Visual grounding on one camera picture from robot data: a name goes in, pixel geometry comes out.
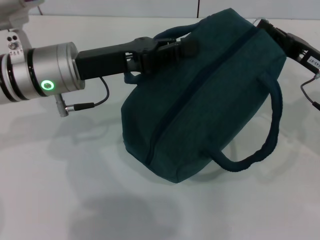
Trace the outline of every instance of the fabric bag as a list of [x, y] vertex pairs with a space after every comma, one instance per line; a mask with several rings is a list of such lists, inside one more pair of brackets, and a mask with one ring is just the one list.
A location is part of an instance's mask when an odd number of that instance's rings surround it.
[[[227, 9], [154, 38], [188, 33], [198, 41], [199, 54], [156, 74], [126, 74], [125, 82], [137, 86], [121, 108], [127, 151], [173, 183], [212, 160], [231, 172], [264, 160], [277, 145], [283, 108], [277, 79], [286, 55], [264, 30]], [[228, 159], [222, 150], [269, 94], [272, 122], [265, 143], [242, 161]]]

